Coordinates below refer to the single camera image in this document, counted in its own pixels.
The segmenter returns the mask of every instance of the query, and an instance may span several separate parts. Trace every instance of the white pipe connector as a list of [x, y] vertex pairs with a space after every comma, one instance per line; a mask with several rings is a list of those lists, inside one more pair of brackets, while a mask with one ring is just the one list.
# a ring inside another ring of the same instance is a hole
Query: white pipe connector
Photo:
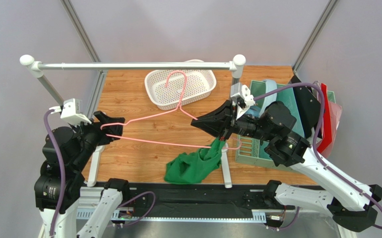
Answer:
[[233, 78], [241, 78], [243, 75], [244, 65], [246, 63], [245, 56], [236, 55], [231, 61], [230, 71], [232, 71]]
[[30, 55], [23, 55], [23, 56], [21, 56], [21, 58], [19, 58], [19, 62], [21, 62], [21, 65], [27, 67], [28, 71], [35, 78], [43, 77], [44, 72], [38, 68], [38, 64], [41, 62], [35, 61], [34, 57], [32, 57]]

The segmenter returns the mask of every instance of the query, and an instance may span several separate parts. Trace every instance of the teal storage box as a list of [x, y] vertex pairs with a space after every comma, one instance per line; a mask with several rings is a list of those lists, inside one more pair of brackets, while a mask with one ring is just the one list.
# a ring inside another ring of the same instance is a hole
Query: teal storage box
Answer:
[[[280, 88], [280, 87], [283, 87], [284, 84], [278, 84], [277, 86], [278, 88]], [[252, 80], [250, 84], [250, 91], [254, 97], [264, 94], [266, 92], [265, 82]], [[329, 101], [335, 102], [334, 92], [328, 91], [327, 97]], [[301, 124], [300, 115], [298, 113], [297, 103], [295, 101], [293, 89], [289, 88], [282, 92], [279, 92], [276, 96], [276, 100], [283, 102], [285, 106], [289, 108], [289, 110], [291, 111], [291, 114], [297, 119], [297, 122], [295, 123], [292, 130], [295, 133], [298, 133], [301, 136], [304, 136], [303, 126]], [[258, 107], [261, 107], [263, 104], [263, 99], [256, 101], [256, 104]], [[239, 136], [239, 135], [238, 135], [238, 139], [241, 141], [242, 146], [240, 149], [237, 150], [235, 155], [235, 161], [237, 163], [255, 165], [255, 166], [272, 168], [272, 169], [283, 170], [283, 171], [291, 171], [291, 172], [297, 173], [296, 171], [293, 171], [291, 168], [287, 168], [283, 165], [279, 165], [278, 167], [275, 166], [272, 159], [264, 151], [264, 148], [268, 145], [268, 142], [264, 142], [262, 145], [260, 145], [259, 140], [244, 137], [244, 136]]]

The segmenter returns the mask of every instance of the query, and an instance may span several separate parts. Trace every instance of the green fabric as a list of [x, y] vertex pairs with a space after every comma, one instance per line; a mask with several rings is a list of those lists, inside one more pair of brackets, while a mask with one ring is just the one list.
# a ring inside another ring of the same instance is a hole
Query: green fabric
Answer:
[[189, 155], [182, 153], [166, 164], [165, 181], [173, 184], [200, 183], [220, 167], [222, 148], [226, 141], [215, 139], [210, 149], [200, 148]]

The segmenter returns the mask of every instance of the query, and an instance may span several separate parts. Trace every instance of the wooden table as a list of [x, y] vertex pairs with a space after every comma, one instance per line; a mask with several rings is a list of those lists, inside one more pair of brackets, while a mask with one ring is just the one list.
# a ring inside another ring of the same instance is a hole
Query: wooden table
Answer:
[[[144, 78], [149, 70], [110, 71], [107, 75], [98, 110], [111, 117], [125, 117], [126, 120], [160, 113], [144, 88]], [[183, 106], [195, 117], [202, 116], [221, 106], [229, 98], [231, 73], [214, 71], [217, 85], [210, 96]], [[251, 80], [266, 78], [286, 84], [292, 77], [289, 66], [245, 66], [241, 82], [250, 86]], [[190, 126], [191, 119], [180, 111], [132, 122], [124, 127], [124, 136], [156, 140], [170, 143], [207, 145], [214, 138], [204, 131]], [[236, 147], [230, 139], [229, 146]], [[193, 152], [195, 148], [165, 146], [130, 140], [118, 140], [106, 146], [101, 155], [98, 181], [109, 178], [127, 179], [130, 182], [164, 182], [166, 163], [183, 152]], [[228, 151], [232, 183], [266, 184], [269, 180], [280, 180], [289, 184], [315, 184], [305, 175], [279, 170], [244, 165], [235, 162], [235, 151]], [[90, 162], [84, 169], [87, 178]], [[203, 183], [223, 183], [222, 170], [213, 171]]]

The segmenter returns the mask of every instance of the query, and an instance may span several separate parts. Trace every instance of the gray wall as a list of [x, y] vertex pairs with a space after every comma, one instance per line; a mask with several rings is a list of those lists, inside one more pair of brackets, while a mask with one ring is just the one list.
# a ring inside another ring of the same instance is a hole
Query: gray wall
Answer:
[[[34, 183], [44, 161], [43, 114], [57, 106], [19, 57], [90, 61], [59, 1], [0, 1], [0, 237], [38, 236]], [[89, 100], [94, 72], [46, 72], [64, 98]], [[51, 116], [51, 126], [65, 125]]]
[[72, 0], [102, 61], [295, 62], [328, 0]]
[[[330, 160], [382, 186], [382, 1], [340, 1], [299, 76], [326, 83], [343, 106]], [[370, 228], [359, 237], [382, 237], [382, 231]]]

